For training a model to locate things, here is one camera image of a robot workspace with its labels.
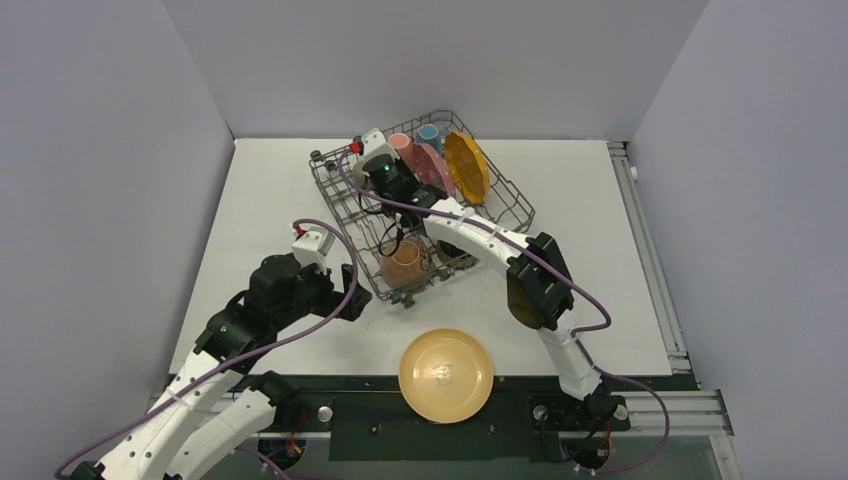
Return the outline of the pink cup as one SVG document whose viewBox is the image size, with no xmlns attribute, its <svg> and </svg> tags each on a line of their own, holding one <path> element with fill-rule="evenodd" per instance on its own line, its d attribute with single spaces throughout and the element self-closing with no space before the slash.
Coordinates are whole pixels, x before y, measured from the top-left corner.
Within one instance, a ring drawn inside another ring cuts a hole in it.
<svg viewBox="0 0 848 480">
<path fill-rule="evenodd" d="M 414 143 L 407 134 L 393 133 L 388 137 L 387 142 L 407 165 L 414 163 Z"/>
</svg>

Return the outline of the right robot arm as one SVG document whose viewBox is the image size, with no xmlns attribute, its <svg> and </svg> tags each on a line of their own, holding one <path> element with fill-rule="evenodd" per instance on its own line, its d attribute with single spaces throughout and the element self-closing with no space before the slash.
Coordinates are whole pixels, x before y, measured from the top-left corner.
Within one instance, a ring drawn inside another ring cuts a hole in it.
<svg viewBox="0 0 848 480">
<path fill-rule="evenodd" d="M 483 262 L 505 279 L 508 310 L 538 333 L 559 386 L 568 395 L 564 413 L 572 424 L 595 431 L 606 422 L 628 419 L 628 410 L 611 396 L 581 347 L 580 327 L 562 319 L 573 309 L 580 290 L 553 237 L 520 234 L 485 219 L 446 192 L 417 180 L 391 154 L 366 155 L 362 171 L 370 198 L 380 202 L 385 215 Z"/>
</svg>

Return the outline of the brown speckled cream bowl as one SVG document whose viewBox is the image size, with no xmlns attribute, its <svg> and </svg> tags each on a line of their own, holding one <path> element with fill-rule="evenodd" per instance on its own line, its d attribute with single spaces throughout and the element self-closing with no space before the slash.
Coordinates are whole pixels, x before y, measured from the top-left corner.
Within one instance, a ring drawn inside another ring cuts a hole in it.
<svg viewBox="0 0 848 480">
<path fill-rule="evenodd" d="M 409 237 L 400 242 L 391 256 L 382 256 L 380 273 L 392 289 L 416 291 L 425 287 L 431 278 L 432 261 L 425 244 Z"/>
</svg>

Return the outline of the maroon polka dot plate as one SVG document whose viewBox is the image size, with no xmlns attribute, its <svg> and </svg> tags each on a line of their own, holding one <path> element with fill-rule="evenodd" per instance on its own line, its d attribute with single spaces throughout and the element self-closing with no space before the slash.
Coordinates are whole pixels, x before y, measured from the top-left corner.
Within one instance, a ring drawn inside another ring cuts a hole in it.
<svg viewBox="0 0 848 480">
<path fill-rule="evenodd" d="M 414 143 L 412 159 L 412 169 L 421 182 L 443 190 L 450 197 L 456 195 L 455 184 L 447 164 L 431 145 Z"/>
</svg>

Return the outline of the dark patterned cream bowl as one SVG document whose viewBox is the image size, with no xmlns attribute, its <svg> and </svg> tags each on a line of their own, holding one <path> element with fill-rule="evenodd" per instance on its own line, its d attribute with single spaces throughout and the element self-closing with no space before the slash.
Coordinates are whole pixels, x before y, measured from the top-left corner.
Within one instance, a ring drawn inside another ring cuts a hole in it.
<svg viewBox="0 0 848 480">
<path fill-rule="evenodd" d="M 474 256 L 441 240 L 436 243 L 436 254 L 443 264 L 454 270 L 467 270 L 477 263 Z"/>
</svg>

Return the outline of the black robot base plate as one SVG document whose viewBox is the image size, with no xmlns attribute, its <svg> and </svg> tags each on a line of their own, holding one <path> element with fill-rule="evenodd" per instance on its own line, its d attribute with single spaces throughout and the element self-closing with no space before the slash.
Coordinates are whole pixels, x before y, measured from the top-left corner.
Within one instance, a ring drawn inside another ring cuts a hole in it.
<svg viewBox="0 0 848 480">
<path fill-rule="evenodd" d="M 687 391 L 687 377 L 603 379 L 578 400 L 553 377 L 451 375 L 445 368 L 414 380 L 398 376 L 286 376 L 285 398 L 258 451 L 292 468 L 317 443 L 332 461 L 482 461 L 522 457 L 532 462 L 576 460 L 592 468 L 609 456 L 613 432 L 635 428 L 628 393 L 652 399 Z"/>
</svg>

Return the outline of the blue mug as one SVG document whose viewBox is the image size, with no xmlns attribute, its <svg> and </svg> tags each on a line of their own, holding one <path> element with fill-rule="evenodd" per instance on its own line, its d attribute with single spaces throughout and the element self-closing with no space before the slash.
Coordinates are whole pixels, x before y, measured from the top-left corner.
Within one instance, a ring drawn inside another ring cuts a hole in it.
<svg viewBox="0 0 848 480">
<path fill-rule="evenodd" d="M 414 138 L 418 144 L 430 145 L 436 151 L 442 149 L 442 132 L 432 123 L 421 125 L 415 131 Z"/>
</svg>

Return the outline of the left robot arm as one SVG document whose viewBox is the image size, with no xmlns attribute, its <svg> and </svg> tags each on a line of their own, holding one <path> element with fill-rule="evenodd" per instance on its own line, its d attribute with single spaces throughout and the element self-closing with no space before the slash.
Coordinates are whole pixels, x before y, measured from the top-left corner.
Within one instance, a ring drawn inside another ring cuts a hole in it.
<svg viewBox="0 0 848 480">
<path fill-rule="evenodd" d="M 97 461 L 82 461 L 72 479 L 196 479 L 249 436 L 267 427 L 285 430 L 298 416 L 295 388 L 268 371 L 211 420 L 204 417 L 265 354 L 283 345 L 279 333 L 315 315 L 356 320 L 371 300 L 356 260 L 344 263 L 336 290 L 318 251 L 262 260 L 197 338 L 182 369 L 148 413 L 115 434 L 118 443 Z"/>
</svg>

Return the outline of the cream bottom plate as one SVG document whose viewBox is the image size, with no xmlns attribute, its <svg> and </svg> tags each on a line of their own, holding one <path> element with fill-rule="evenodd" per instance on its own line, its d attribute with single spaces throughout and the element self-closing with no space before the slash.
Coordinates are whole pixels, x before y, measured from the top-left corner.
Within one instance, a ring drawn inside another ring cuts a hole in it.
<svg viewBox="0 0 848 480">
<path fill-rule="evenodd" d="M 400 358 L 398 382 L 407 405 L 436 424 L 455 424 L 477 414 L 494 384 L 483 345 L 457 329 L 435 329 L 413 340 Z"/>
</svg>

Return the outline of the yellow polka dot plate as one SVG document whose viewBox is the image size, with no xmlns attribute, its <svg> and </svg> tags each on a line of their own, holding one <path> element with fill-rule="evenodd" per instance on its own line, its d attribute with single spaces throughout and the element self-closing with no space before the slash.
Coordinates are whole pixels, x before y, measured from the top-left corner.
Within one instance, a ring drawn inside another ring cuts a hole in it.
<svg viewBox="0 0 848 480">
<path fill-rule="evenodd" d="M 490 189 L 489 168 L 482 149 L 468 134 L 452 131 L 443 152 L 455 186 L 472 205 L 482 205 Z"/>
</svg>

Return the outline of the grey wire dish rack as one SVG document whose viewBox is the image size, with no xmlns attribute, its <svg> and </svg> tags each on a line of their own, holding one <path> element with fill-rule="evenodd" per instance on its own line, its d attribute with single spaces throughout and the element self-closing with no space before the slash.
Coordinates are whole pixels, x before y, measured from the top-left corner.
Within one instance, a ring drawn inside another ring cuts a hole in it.
<svg viewBox="0 0 848 480">
<path fill-rule="evenodd" d="M 477 243 L 440 233 L 471 218 L 528 232 L 535 209 L 452 110 L 375 128 L 309 165 L 375 295 L 410 307 L 416 293 L 480 261 Z"/>
</svg>

